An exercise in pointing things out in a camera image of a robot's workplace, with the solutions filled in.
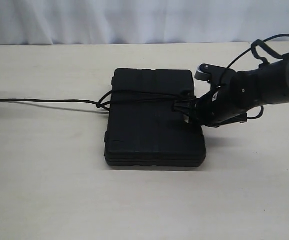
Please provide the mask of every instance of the black plastic case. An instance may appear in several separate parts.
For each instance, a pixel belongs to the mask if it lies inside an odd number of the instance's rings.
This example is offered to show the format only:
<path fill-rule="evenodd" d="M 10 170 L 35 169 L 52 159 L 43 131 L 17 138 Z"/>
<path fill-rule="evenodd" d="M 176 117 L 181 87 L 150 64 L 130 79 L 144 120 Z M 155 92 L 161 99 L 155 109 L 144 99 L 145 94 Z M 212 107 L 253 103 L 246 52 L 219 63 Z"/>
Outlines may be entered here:
<path fill-rule="evenodd" d="M 112 90 L 194 95 L 189 70 L 115 70 Z M 112 101 L 144 99 L 147 94 L 113 93 Z M 105 133 L 105 160 L 110 166 L 198 167 L 206 158 L 201 126 L 186 123 L 172 102 L 113 104 Z"/>

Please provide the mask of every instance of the table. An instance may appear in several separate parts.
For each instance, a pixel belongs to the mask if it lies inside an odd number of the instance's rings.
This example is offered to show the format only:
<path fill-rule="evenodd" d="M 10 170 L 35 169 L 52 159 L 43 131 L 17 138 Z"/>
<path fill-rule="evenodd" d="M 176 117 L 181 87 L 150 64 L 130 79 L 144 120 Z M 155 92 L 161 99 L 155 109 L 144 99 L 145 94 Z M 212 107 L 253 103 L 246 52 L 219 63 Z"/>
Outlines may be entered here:
<path fill-rule="evenodd" d="M 289 52 L 289 42 L 270 45 Z M 0 46 L 0 98 L 97 101 L 116 68 L 194 72 L 226 66 L 249 46 Z M 258 64 L 250 54 L 234 69 Z M 195 84 L 198 96 L 210 87 Z M 0 103 L 0 240 L 289 239 L 289 104 L 245 124 L 204 127 L 208 153 L 197 169 L 112 169 L 107 114 L 43 106 Z"/>

